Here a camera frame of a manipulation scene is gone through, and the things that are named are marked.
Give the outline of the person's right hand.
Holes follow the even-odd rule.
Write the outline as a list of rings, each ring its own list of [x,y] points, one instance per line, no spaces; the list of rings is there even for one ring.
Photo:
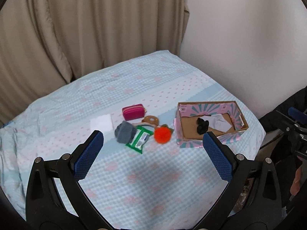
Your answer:
[[[290,193],[292,196],[296,196],[300,190],[301,177],[302,177],[302,166],[300,166],[295,172],[295,178],[290,188]]]

